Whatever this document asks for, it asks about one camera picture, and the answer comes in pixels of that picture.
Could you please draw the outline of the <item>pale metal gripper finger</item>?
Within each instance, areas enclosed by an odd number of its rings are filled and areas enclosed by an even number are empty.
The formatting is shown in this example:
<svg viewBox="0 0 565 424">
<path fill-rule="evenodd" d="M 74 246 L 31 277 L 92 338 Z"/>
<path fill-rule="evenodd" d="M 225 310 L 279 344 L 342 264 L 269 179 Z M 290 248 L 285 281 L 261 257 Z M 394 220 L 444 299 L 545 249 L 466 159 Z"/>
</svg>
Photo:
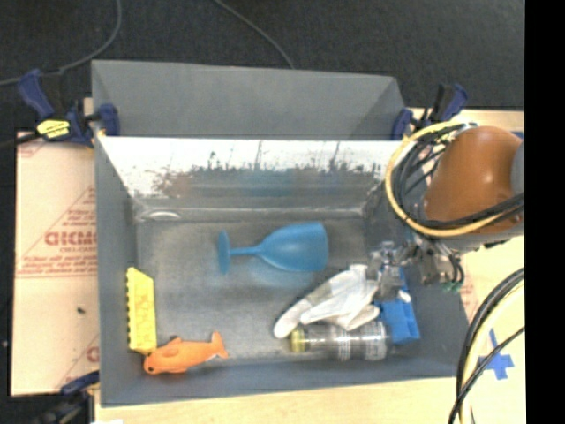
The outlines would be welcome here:
<svg viewBox="0 0 565 424">
<path fill-rule="evenodd" d="M 399 266 L 396 263 L 396 245 L 393 241 L 384 241 L 369 253 L 368 278 L 374 281 L 400 278 Z"/>
<path fill-rule="evenodd" d="M 388 301 L 395 299 L 404 286 L 401 268 L 386 268 L 380 273 L 379 299 Z"/>
</svg>

